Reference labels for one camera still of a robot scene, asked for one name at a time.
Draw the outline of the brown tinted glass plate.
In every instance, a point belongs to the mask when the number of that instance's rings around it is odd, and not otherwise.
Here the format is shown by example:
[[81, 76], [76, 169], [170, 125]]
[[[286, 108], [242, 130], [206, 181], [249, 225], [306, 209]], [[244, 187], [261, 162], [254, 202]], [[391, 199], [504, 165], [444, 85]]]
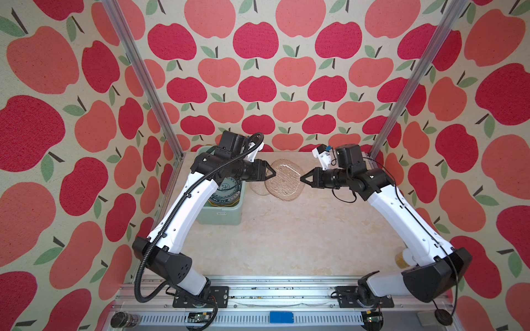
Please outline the brown tinted glass plate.
[[304, 188], [304, 184], [300, 181], [303, 175], [302, 168], [288, 159], [274, 161], [272, 168], [276, 175], [265, 181], [267, 191], [283, 201], [297, 199]]

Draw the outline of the blue floral ceramic plate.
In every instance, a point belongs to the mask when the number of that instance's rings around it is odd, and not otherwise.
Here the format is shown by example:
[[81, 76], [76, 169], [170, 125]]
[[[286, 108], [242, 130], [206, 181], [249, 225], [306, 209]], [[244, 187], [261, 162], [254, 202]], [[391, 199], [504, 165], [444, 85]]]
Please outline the blue floral ceramic plate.
[[232, 207], [239, 203], [241, 190], [242, 182], [239, 179], [227, 177], [212, 194], [208, 202], [215, 207]]

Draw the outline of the mint green plastic bin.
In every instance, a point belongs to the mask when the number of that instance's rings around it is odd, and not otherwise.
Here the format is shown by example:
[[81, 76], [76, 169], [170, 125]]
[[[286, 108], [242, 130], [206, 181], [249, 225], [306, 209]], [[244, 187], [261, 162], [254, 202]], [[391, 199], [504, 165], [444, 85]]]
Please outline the mint green plastic bin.
[[197, 222], [203, 225], [225, 225], [237, 226], [242, 220], [242, 209], [246, 184], [242, 182], [242, 190], [239, 203], [232, 207], [215, 207], [206, 201], [204, 207], [197, 216]]

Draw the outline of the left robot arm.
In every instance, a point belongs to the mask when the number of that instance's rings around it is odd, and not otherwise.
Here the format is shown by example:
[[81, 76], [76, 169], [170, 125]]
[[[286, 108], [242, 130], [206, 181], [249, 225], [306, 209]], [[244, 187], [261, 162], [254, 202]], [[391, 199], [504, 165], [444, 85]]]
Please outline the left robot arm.
[[204, 297], [208, 279], [193, 268], [192, 259], [182, 254], [186, 237], [202, 208], [223, 180], [266, 181], [275, 171], [257, 158], [264, 147], [264, 134], [249, 137], [225, 131], [219, 145], [198, 153], [186, 183], [169, 212], [132, 249], [141, 261], [135, 276], [135, 299], [146, 303], [164, 287], [182, 289]]

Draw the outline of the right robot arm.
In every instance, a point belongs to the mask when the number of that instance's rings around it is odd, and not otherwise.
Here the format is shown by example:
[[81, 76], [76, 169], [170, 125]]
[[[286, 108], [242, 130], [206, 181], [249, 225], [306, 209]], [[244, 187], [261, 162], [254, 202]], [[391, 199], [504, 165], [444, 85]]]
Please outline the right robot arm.
[[367, 168], [361, 147], [349, 144], [332, 149], [320, 144], [312, 150], [320, 166], [301, 176], [312, 188], [348, 188], [374, 207], [403, 240], [407, 268], [374, 272], [357, 282], [355, 297], [363, 307], [376, 306], [386, 296], [412, 295], [429, 303], [458, 286], [471, 264], [464, 248], [454, 248], [405, 201], [394, 178], [383, 168]]

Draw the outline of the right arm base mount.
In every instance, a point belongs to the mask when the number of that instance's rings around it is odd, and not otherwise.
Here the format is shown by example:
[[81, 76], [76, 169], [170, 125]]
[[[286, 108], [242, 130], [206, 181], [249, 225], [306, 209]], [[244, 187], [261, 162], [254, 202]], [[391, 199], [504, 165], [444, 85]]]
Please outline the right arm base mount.
[[341, 308], [394, 308], [391, 297], [376, 297], [370, 290], [358, 286], [338, 286], [330, 295]]

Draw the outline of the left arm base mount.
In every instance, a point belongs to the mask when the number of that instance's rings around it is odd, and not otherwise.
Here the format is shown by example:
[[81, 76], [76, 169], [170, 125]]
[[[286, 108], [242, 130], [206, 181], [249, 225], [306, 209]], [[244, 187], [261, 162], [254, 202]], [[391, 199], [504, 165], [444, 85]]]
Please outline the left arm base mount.
[[[215, 302], [218, 308], [227, 308], [229, 300], [228, 286], [211, 286], [207, 301]], [[175, 293], [173, 300], [174, 308], [212, 308], [213, 306], [209, 303], [202, 303], [189, 295], [185, 290], [178, 289]]]

